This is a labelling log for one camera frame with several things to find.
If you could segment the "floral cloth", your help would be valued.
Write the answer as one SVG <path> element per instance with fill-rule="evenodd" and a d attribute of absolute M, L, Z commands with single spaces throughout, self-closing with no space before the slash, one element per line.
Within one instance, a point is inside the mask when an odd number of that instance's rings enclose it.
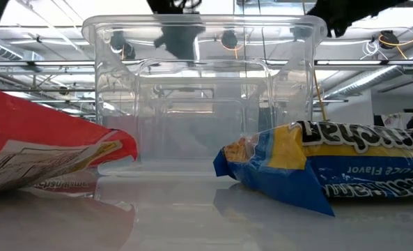
<path fill-rule="evenodd" d="M 405 128 L 405 124 L 403 123 L 403 118 L 400 113 L 382 115 L 381 117 L 385 127 L 400 129 Z"/>

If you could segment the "clear plastic bin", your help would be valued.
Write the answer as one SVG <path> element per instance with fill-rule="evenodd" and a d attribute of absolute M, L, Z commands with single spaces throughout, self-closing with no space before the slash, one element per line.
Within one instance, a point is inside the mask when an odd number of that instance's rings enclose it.
<path fill-rule="evenodd" d="M 162 61 L 137 73 L 139 109 L 137 139 L 140 158 L 151 160 L 188 158 L 168 153 L 162 142 L 164 107 L 177 99 L 233 99 L 245 106 L 245 125 L 252 135 L 259 131 L 259 100 L 266 96 L 267 68 L 257 61 Z"/>
<path fill-rule="evenodd" d="M 245 119 L 238 100 L 172 100 L 164 107 L 160 146 L 177 156 L 214 156 L 247 132 Z"/>
<path fill-rule="evenodd" d="M 165 45 L 155 48 L 153 44 L 162 35 L 163 26 L 181 25 L 205 29 L 194 40 L 194 60 L 177 59 L 166 51 Z M 234 50 L 226 49 L 221 43 L 225 30 L 235 33 L 237 47 Z M 135 50 L 135 59 L 122 60 L 112 52 L 110 42 L 115 31 L 123 31 Z M 126 157 L 100 165 L 100 173 L 127 176 L 138 172 L 210 174 L 213 171 L 214 158 L 141 160 L 136 101 L 137 73 L 144 66 L 162 61 L 257 61 L 263 64 L 269 76 L 266 96 L 259 100 L 258 132 L 261 132 L 311 118 L 313 58 L 326 32 L 325 23 L 311 16 L 184 14 L 88 18 L 82 34 L 95 50 L 96 120 L 133 136 L 138 149 L 136 159 Z"/>

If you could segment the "silver ventilation duct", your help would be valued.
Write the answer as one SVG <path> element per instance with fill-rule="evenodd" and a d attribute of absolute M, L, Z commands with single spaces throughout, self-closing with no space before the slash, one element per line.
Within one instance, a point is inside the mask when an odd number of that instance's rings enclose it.
<path fill-rule="evenodd" d="M 28 50 L 12 50 L 0 43 L 0 61 L 34 61 L 35 52 Z"/>
<path fill-rule="evenodd" d="M 378 69 L 360 73 L 337 86 L 335 90 L 328 91 L 324 99 L 350 96 L 403 75 L 405 73 L 405 65 L 413 66 L 413 53 L 404 61 L 381 60 L 378 62 L 378 65 L 380 66 Z"/>

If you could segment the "red Maruchan ramen packet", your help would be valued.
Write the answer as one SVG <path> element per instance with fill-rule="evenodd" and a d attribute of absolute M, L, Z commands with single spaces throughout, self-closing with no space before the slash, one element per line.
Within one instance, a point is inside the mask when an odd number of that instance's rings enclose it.
<path fill-rule="evenodd" d="M 0 192 L 138 156 L 135 139 L 0 91 Z"/>

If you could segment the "blue Maruchan ramen packet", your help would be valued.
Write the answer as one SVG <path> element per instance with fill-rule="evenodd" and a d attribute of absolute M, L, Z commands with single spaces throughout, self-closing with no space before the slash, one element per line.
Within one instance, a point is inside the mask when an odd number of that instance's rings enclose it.
<path fill-rule="evenodd" d="M 413 130 L 296 121 L 224 146 L 213 165 L 217 176 L 333 215 L 333 197 L 413 196 Z"/>

